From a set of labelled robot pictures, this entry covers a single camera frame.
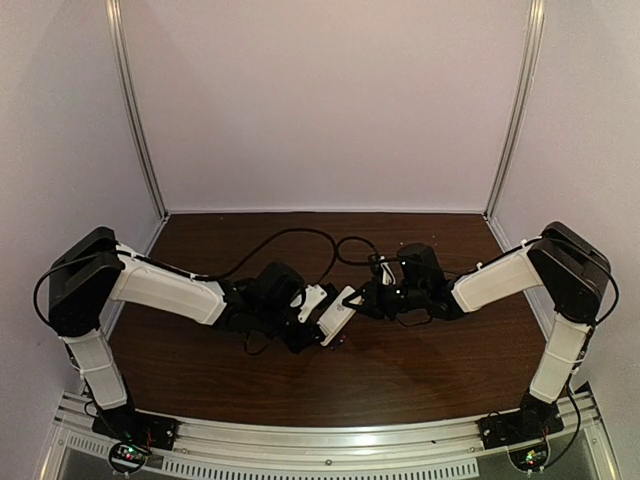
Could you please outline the white remote control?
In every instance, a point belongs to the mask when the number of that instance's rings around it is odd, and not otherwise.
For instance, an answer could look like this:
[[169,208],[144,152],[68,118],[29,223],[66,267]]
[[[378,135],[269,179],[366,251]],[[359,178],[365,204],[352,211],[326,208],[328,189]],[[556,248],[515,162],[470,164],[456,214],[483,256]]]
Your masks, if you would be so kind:
[[324,334],[324,339],[320,342],[322,347],[328,347],[337,334],[356,313],[353,308],[343,305],[343,301],[355,292],[356,290],[353,287],[346,286],[319,317],[317,326]]

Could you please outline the purple AAA battery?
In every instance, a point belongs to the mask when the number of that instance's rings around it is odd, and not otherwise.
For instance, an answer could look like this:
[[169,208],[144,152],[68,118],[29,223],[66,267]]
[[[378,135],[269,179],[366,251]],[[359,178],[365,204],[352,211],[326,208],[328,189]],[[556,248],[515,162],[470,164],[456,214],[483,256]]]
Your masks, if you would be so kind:
[[334,340],[331,344],[331,350],[337,350],[344,344],[344,342],[345,342],[344,338],[339,338],[337,340]]

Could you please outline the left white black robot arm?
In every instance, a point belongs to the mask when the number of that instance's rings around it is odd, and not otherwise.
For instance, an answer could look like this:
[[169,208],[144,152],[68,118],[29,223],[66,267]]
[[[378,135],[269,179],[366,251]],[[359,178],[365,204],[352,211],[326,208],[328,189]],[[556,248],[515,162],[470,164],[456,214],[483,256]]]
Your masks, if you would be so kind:
[[326,337],[317,324],[299,319],[308,298],[304,280],[285,264],[273,262],[237,282],[210,278],[144,257],[119,243],[113,230],[98,227],[52,265],[47,320],[97,406],[108,410],[106,429],[133,444],[144,424],[124,407],[129,394],[100,326],[107,302],[140,304],[224,331],[260,332],[299,353]]

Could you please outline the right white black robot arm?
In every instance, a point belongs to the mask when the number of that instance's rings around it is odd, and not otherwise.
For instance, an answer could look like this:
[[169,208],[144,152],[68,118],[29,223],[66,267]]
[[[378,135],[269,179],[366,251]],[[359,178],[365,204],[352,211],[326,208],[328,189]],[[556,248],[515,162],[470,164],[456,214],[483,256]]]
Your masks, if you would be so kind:
[[[396,283],[384,277],[390,261],[401,269]],[[511,297],[530,301],[538,292],[546,294],[553,321],[512,423],[513,433],[526,442],[550,426],[557,401],[597,327],[612,313],[602,308],[606,291],[619,289],[609,259],[559,221],[459,275],[446,272],[434,248],[424,243],[403,246],[391,260],[373,254],[365,264],[371,279],[340,303],[376,319],[394,320],[422,310],[430,319],[456,321]]]

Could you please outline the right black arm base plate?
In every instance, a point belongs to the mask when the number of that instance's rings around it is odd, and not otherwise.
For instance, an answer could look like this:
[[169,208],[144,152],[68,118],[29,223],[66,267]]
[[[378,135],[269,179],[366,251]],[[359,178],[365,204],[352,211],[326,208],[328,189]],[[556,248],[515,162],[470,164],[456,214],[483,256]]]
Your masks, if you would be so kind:
[[544,434],[561,432],[564,428],[558,413],[540,420],[532,411],[491,412],[477,421],[486,450],[541,439]]

